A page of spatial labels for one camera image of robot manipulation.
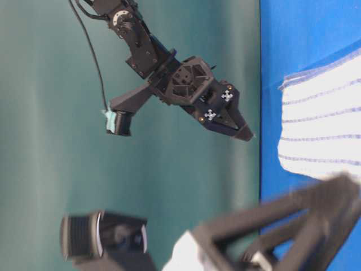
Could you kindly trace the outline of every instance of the striped towel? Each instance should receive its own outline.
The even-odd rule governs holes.
[[[361,182],[361,49],[287,76],[280,89],[281,166],[321,180],[347,172]]]

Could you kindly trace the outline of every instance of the white cloth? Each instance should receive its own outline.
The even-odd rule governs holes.
[[[281,166],[321,180],[347,172],[361,182],[361,49],[287,76],[280,89]]]
[[[176,242],[173,254],[162,271],[219,271],[198,245],[190,231]]]

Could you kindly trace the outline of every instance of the blue mat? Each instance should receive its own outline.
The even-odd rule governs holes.
[[[274,198],[311,179],[279,164],[281,92],[291,73],[329,64],[361,47],[361,0],[261,0],[261,198]],[[359,270],[361,222],[329,270]]]

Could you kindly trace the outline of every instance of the green backdrop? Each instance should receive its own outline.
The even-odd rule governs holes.
[[[0,262],[2,270],[73,270],[59,248],[66,213],[109,209],[148,217],[160,268],[200,220],[257,202],[259,3],[138,0],[178,59],[202,56],[241,91],[249,143],[209,132],[152,98],[129,138],[107,135],[99,81],[80,25],[62,1],[0,1]],[[142,80],[127,45],[85,19],[107,98]]]

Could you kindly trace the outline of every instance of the black cable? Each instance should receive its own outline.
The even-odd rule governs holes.
[[[85,10],[85,8],[79,3],[79,0],[75,0],[77,6],[81,9],[81,11],[88,16],[91,19],[95,19],[95,20],[103,20],[103,21],[108,21],[109,17],[108,15],[104,14],[104,15],[94,15],[94,14],[90,14],[89,12],[87,12]]]
[[[102,73],[100,72],[100,68],[99,68],[99,64],[98,64],[98,60],[96,58],[96,55],[95,55],[95,51],[94,51],[94,48],[93,48],[93,45],[91,43],[91,40],[90,40],[90,37],[88,35],[88,32],[85,28],[85,25],[83,23],[83,21],[81,20],[78,12],[76,11],[73,3],[72,3],[72,0],[68,0],[76,18],[78,19],[79,23],[81,24],[81,27],[85,33],[85,36],[86,36],[86,39],[88,40],[88,44],[89,44],[89,47],[90,47],[90,50],[91,50],[91,54],[93,55],[93,60],[94,60],[94,63],[95,63],[95,66],[96,66],[96,70],[98,71],[98,75],[99,75],[99,79],[100,79],[100,84],[102,86],[102,96],[103,96],[103,103],[104,103],[104,108],[105,110],[107,111],[108,110],[108,107],[107,107],[107,99],[105,98],[105,91],[104,91],[104,82],[103,82],[103,77],[102,77]]]

